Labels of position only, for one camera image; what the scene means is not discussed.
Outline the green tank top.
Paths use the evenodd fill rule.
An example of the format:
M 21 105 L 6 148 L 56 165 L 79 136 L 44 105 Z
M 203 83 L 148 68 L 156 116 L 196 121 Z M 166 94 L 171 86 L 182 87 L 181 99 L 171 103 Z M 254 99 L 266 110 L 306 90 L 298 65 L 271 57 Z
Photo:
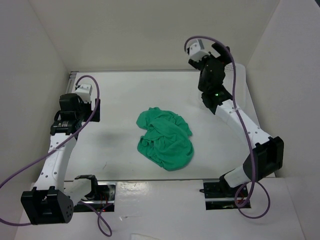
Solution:
M 147 159 L 169 172 L 181 170 L 191 162 L 193 133 L 183 117 L 150 107 L 140 113 L 136 124 L 146 131 L 139 139 L 137 151 Z

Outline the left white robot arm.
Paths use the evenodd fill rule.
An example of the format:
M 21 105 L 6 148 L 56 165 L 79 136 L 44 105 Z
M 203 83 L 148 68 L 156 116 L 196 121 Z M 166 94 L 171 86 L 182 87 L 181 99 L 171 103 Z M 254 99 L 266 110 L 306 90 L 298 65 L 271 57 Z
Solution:
M 68 163 L 78 140 L 78 131 L 87 122 L 98 122 L 90 93 L 67 93 L 59 98 L 60 110 L 50 127 L 50 147 L 41 173 L 32 190 L 21 195 L 22 206 L 32 225 L 69 223 L 74 207 L 82 199 L 95 199 L 100 192 L 93 174 L 79 175 L 64 188 Z

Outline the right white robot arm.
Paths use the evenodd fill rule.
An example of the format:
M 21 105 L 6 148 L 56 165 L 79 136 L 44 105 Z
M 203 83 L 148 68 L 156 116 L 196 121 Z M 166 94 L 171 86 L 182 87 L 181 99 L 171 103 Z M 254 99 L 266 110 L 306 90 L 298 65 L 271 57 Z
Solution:
M 212 48 L 219 53 L 213 56 L 205 50 L 201 39 L 196 39 L 188 48 L 188 63 L 199 70 L 198 89 L 204 105 L 221 118 L 246 144 L 249 155 L 244 163 L 219 178 L 219 192 L 231 196 L 242 184 L 260 181 L 283 166 L 284 141 L 262 130 L 235 103 L 235 93 L 224 86 L 225 67 L 232 63 L 228 47 L 217 43 Z

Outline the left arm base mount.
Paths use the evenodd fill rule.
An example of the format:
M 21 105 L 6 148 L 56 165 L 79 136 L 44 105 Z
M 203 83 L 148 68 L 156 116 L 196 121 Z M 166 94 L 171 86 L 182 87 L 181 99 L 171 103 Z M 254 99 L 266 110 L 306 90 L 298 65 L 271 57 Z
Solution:
M 115 181 L 98 181 L 94 191 L 92 191 L 92 183 L 89 179 L 65 181 L 64 193 L 72 199 L 75 213 L 92 212 L 92 209 L 87 205 L 97 212 L 102 208 L 104 208 L 103 212 L 113 212 L 115 209 Z

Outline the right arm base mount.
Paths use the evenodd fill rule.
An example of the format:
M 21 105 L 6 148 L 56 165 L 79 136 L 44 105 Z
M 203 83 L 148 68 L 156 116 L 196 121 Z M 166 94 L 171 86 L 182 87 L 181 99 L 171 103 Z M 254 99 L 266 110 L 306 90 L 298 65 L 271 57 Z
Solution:
M 204 195 L 206 210 L 237 209 L 235 204 L 236 188 L 222 187 L 218 180 L 204 180 L 203 187 L 199 190 Z

